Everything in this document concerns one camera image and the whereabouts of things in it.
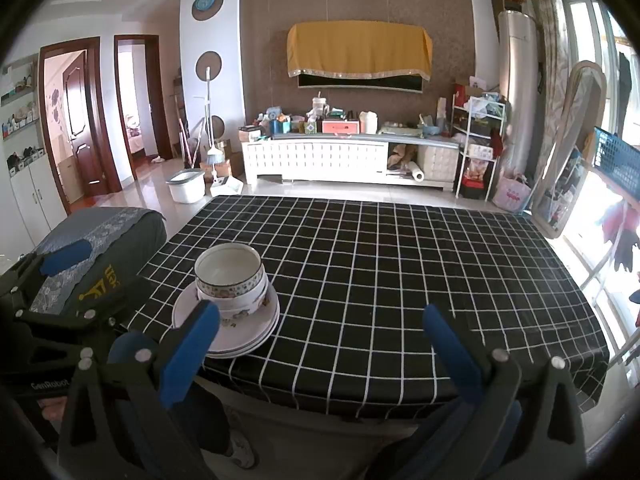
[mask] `white trash bin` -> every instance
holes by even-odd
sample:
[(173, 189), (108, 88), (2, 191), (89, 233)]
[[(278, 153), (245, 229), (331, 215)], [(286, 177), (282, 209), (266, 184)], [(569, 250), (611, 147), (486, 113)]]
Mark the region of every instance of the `white trash bin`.
[(193, 204), (204, 196), (204, 171), (182, 170), (166, 181), (174, 202)]

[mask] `sneaker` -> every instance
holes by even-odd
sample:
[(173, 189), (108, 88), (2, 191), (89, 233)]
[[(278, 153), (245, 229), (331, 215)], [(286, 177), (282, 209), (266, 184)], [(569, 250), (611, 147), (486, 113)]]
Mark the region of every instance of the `sneaker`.
[(256, 465), (254, 450), (246, 437), (238, 430), (231, 430), (229, 440), (231, 441), (232, 453), (229, 457), (231, 462), (242, 469), (251, 469)]

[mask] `white bowl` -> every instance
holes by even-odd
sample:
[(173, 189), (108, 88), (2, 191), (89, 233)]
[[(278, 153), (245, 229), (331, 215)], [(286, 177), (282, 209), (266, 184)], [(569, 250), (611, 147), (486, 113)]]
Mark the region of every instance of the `white bowl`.
[(245, 244), (220, 244), (194, 265), (198, 289), (212, 298), (235, 298), (253, 290), (264, 276), (260, 254)]
[(213, 296), (209, 296), (200, 290), (197, 285), (198, 283), (196, 282), (198, 298), (200, 300), (209, 300), (211, 303), (214, 303), (217, 306), (222, 319), (237, 319), (238, 317), (250, 316), (260, 308), (260, 305), (267, 294), (269, 279), (267, 277), (267, 273), (264, 272), (262, 274), (262, 279), (254, 288), (252, 288), (252, 290), (234, 298), (215, 298)]

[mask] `human hand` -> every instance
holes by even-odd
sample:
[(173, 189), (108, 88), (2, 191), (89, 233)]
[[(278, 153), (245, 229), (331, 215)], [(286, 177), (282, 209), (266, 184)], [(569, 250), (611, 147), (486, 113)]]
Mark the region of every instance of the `human hand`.
[(38, 405), (42, 408), (42, 416), (49, 422), (62, 422), (65, 415), (66, 396), (39, 399)]

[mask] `black checkered tablecloth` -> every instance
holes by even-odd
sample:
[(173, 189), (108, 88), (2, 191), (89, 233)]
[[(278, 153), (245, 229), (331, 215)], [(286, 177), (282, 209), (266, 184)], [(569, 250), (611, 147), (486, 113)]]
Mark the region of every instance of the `black checkered tablecloth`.
[(314, 412), (412, 418), (455, 396), (421, 329), (450, 308), (487, 348), (521, 361), (567, 358), (583, 410), (600, 397), (604, 335), (527, 218), (452, 208), (288, 197), (212, 200), (142, 270), (156, 286), (129, 329), (160, 339), (193, 264), (222, 242), (261, 255), (280, 300), (254, 353), (206, 359), (203, 375)]

